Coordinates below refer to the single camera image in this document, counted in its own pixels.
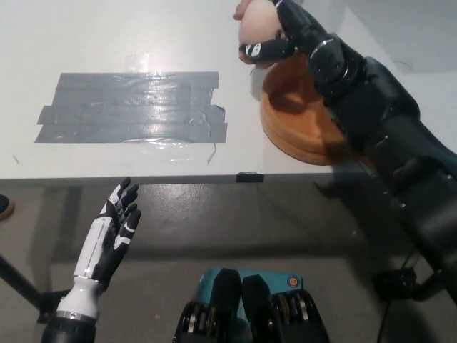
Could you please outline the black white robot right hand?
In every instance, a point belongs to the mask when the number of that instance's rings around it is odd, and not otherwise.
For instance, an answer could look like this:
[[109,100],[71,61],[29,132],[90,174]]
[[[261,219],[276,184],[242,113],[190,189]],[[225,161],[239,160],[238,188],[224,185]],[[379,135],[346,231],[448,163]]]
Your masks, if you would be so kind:
[[277,62],[300,52],[316,89],[329,99],[342,95],[356,79],[364,58],[294,1],[272,4],[283,35],[242,44],[239,51],[253,64]]

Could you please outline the person's bare hand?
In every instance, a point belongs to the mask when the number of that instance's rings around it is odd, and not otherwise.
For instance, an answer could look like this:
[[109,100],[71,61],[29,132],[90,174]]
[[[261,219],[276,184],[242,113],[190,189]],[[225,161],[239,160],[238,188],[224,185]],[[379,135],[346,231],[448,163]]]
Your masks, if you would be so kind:
[[[242,20],[243,15],[244,15],[246,9],[248,8],[248,5],[251,2],[252,2],[252,0],[242,0],[242,1],[240,1],[240,3],[236,7],[236,10],[235,10],[235,13],[233,15],[233,18],[235,20],[237,20],[237,21]],[[243,63],[245,63],[247,65],[253,65],[253,63],[248,60],[247,55],[245,55],[242,51],[238,52],[238,57]],[[273,62],[264,62],[264,63],[256,64],[255,67],[257,69],[267,69],[267,68],[271,67],[272,65],[274,65]]]

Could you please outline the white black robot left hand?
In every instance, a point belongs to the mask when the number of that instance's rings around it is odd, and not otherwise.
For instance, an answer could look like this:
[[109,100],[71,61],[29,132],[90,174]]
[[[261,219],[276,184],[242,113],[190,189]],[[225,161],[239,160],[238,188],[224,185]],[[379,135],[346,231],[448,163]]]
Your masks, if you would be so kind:
[[107,197],[86,235],[74,270],[74,284],[108,288],[140,222],[138,190],[139,186],[126,177]]

